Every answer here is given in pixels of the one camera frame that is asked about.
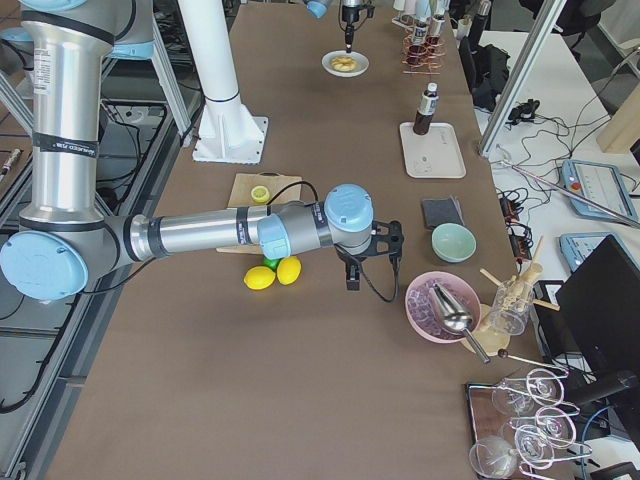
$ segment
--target chair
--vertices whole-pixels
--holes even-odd
[[[533,12],[536,18],[543,0],[519,0],[520,5]],[[615,3],[615,0],[567,0],[556,25],[562,29],[563,37],[578,35],[578,39],[569,47],[571,53],[580,60],[580,54],[574,48],[582,41],[587,31],[598,25],[603,11]]]

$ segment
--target screen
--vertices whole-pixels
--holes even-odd
[[[607,236],[557,293],[560,312],[596,379],[621,370],[640,378],[640,270]],[[608,397],[640,448],[640,388]]]

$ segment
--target green bowl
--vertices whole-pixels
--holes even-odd
[[[476,239],[469,229],[457,223],[438,225],[431,235],[431,246],[445,262],[459,263],[476,251]]]

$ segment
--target metal scoop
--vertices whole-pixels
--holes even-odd
[[[451,295],[451,292],[438,284],[433,285],[432,298],[435,300],[434,303],[439,313],[436,317],[444,329],[453,334],[463,334],[483,363],[489,363],[491,361],[489,355],[469,331],[469,327],[473,323],[471,313]]]

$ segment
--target tray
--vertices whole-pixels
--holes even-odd
[[[413,122],[400,124],[400,138],[407,174],[413,178],[462,178],[464,160],[449,123],[432,123],[429,133],[413,133]]]
[[[245,207],[257,205],[251,199],[251,189],[257,185],[264,185],[269,189],[271,196],[282,190],[284,187],[293,182],[299,182],[302,177],[280,175],[277,173],[237,173],[231,188],[229,196],[228,208]],[[300,200],[301,185],[291,187],[280,195],[274,203],[287,203],[293,200]],[[238,245],[235,247],[220,247],[216,249],[218,252],[224,253],[248,253],[254,255],[262,255],[259,245]]]

